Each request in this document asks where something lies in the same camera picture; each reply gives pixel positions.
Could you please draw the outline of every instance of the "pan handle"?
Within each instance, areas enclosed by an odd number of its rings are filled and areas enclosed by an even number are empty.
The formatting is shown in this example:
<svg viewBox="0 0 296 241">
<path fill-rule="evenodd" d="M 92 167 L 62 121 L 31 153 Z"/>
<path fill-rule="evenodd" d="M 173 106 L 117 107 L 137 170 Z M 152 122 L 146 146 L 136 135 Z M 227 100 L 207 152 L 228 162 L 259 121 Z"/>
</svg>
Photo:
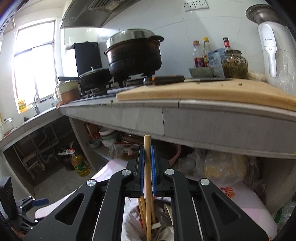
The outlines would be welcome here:
<svg viewBox="0 0 296 241">
<path fill-rule="evenodd" d="M 149 40 L 156 40 L 156 41 L 162 42 L 164 40 L 164 38 L 159 35 L 153 35 L 153 36 L 150 36 L 149 38 L 147 38 L 147 41 L 149 41 Z"/>
</svg>

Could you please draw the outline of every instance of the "electrical outlet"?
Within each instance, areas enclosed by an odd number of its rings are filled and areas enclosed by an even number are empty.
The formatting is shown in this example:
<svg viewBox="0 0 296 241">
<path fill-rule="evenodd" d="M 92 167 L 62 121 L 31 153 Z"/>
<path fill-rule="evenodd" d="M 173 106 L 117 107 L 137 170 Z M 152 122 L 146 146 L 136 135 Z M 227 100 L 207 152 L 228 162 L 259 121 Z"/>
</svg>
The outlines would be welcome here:
<svg viewBox="0 0 296 241">
<path fill-rule="evenodd" d="M 189 1 L 187 3 L 184 3 L 184 10 L 185 10 L 185 12 L 196 10 L 194 2 Z"/>
<path fill-rule="evenodd" d="M 195 0 L 193 1 L 196 9 L 208 9 L 209 5 L 206 0 Z"/>
</svg>

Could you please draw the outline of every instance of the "silver screw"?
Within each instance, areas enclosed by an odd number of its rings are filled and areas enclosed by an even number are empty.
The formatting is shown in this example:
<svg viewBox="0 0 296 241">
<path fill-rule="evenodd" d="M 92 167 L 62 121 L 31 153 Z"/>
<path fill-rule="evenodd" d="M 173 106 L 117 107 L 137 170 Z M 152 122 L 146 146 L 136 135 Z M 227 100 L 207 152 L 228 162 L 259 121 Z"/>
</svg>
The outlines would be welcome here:
<svg viewBox="0 0 296 241">
<path fill-rule="evenodd" d="M 122 170 L 121 174 L 124 176 L 128 176 L 131 174 L 131 171 L 129 169 L 124 169 L 124 170 Z"/>
<path fill-rule="evenodd" d="M 207 185 L 210 184 L 210 181 L 208 179 L 206 179 L 206 178 L 203 178 L 203 179 L 200 180 L 200 184 L 204 185 L 204 186 L 207 186 Z"/>
<path fill-rule="evenodd" d="M 93 180 L 93 179 L 90 179 L 86 182 L 86 185 L 89 186 L 89 187 L 92 187 L 96 184 L 96 181 Z"/>
<path fill-rule="evenodd" d="M 173 174 L 175 173 L 175 171 L 174 171 L 173 169 L 169 168 L 169 169 L 166 169 L 166 170 L 165 170 L 165 173 L 166 173 L 167 175 L 173 175 Z"/>
</svg>

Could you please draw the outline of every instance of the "wooden cutting board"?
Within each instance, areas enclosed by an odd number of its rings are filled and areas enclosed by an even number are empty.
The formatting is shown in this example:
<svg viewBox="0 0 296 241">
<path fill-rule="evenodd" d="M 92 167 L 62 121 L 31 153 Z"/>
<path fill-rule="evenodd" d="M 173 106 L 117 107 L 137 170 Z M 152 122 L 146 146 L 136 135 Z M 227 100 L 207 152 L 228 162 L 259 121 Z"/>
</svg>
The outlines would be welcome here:
<svg viewBox="0 0 296 241">
<path fill-rule="evenodd" d="M 233 79 L 141 86 L 116 94 L 118 101 L 199 99 L 271 106 L 296 111 L 296 98 L 264 82 Z"/>
</svg>

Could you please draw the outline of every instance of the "range hood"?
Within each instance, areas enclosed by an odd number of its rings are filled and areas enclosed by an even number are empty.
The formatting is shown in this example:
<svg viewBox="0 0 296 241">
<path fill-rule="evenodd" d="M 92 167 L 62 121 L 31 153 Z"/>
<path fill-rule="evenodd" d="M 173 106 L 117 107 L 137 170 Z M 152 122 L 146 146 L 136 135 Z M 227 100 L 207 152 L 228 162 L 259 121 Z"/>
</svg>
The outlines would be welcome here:
<svg viewBox="0 0 296 241">
<path fill-rule="evenodd" d="M 102 27 L 140 0 L 72 0 L 60 28 Z"/>
</svg>

